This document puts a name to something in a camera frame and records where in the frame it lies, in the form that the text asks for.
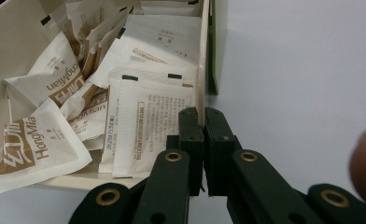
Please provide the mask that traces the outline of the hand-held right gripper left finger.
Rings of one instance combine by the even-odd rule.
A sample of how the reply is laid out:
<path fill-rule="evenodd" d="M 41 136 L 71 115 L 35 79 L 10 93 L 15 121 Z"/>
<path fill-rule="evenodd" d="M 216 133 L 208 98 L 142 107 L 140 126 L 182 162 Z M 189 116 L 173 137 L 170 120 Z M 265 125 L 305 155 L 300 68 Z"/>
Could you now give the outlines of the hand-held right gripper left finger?
<path fill-rule="evenodd" d="M 167 136 L 166 148 L 189 154 L 190 196 L 198 196 L 203 189 L 204 134 L 195 107 L 178 113 L 178 134 Z"/>

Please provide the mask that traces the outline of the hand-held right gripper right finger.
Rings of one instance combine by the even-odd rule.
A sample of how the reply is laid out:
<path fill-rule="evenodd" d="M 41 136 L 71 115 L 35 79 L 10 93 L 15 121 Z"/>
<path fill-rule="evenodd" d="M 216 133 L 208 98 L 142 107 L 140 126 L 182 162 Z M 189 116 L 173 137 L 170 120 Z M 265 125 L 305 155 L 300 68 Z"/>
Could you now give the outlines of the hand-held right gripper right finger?
<path fill-rule="evenodd" d="M 230 161 L 240 143 L 224 114 L 212 107 L 205 109 L 204 170 L 209 196 L 227 196 L 230 187 Z"/>

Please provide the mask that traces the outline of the pile of white brown packets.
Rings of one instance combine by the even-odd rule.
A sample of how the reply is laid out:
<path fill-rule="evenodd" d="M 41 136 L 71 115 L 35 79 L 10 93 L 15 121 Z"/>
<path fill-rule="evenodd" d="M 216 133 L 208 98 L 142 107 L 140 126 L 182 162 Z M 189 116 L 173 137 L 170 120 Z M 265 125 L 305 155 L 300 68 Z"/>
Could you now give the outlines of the pile of white brown packets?
<path fill-rule="evenodd" d="M 35 111 L 4 126 L 0 193 L 146 177 L 178 113 L 197 106 L 201 11 L 199 0 L 64 0 L 43 19 L 48 46 L 4 80 Z"/>

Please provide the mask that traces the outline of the white cardboard box green outside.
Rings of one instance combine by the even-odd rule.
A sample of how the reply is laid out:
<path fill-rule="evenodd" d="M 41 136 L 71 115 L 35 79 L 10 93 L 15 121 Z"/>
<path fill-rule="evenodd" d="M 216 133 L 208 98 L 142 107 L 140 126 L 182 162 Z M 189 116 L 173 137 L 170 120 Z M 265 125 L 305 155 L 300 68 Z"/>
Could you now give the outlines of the white cardboard box green outside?
<path fill-rule="evenodd" d="M 4 140 L 4 126 L 10 118 L 21 119 L 35 111 L 26 98 L 6 97 L 4 80 L 29 72 L 39 55 L 48 46 L 41 21 L 64 0 L 6 0 L 0 5 L 0 149 Z M 205 96 L 218 90 L 222 54 L 226 39 L 226 2 L 199 0 L 202 11 L 200 59 L 198 68 L 197 112 L 203 126 Z"/>

